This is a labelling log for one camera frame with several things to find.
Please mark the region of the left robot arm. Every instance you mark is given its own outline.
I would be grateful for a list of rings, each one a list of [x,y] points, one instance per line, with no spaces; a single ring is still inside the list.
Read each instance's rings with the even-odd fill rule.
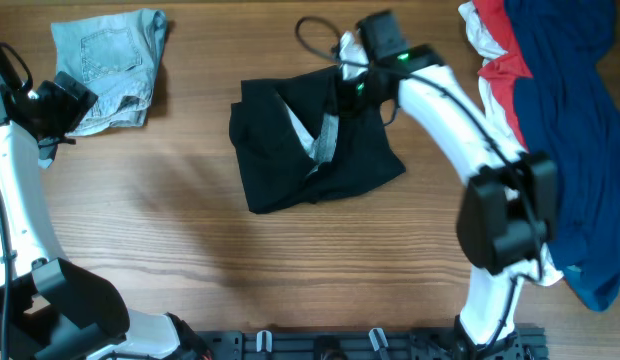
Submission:
[[[130,310],[108,280],[70,262],[40,168],[97,102],[65,72],[39,87],[0,42],[0,355],[4,359],[210,359],[185,321]]]

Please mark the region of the black shorts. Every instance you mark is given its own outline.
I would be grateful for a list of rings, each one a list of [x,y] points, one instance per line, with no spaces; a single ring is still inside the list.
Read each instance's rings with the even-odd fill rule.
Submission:
[[[229,138],[251,212],[362,195],[405,172],[377,106],[340,113],[341,83],[337,67],[242,81]]]

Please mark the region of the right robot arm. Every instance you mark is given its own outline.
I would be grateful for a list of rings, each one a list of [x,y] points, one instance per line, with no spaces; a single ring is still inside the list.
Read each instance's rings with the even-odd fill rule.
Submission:
[[[429,45],[410,46],[390,11],[338,37],[331,58],[356,99],[393,100],[445,154],[465,192],[456,222],[471,263],[467,300],[448,350],[454,359],[515,357],[523,345],[514,312],[527,282],[558,281],[548,244],[556,236],[557,169],[488,120]]]

